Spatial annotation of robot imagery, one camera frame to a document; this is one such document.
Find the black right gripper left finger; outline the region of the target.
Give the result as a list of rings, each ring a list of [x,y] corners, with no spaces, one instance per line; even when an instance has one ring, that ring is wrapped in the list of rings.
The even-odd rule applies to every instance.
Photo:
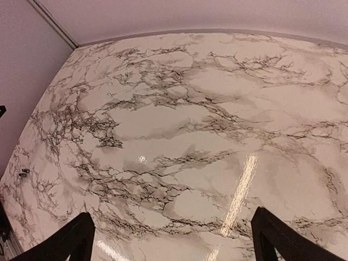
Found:
[[[83,212],[48,239],[12,260],[90,260],[94,236],[92,217]]]

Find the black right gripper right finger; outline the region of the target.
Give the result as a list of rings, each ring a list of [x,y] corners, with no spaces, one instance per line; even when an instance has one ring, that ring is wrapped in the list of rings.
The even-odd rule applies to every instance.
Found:
[[[272,212],[258,207],[251,220],[255,258],[277,260],[277,252],[284,260],[342,260],[295,232]]]

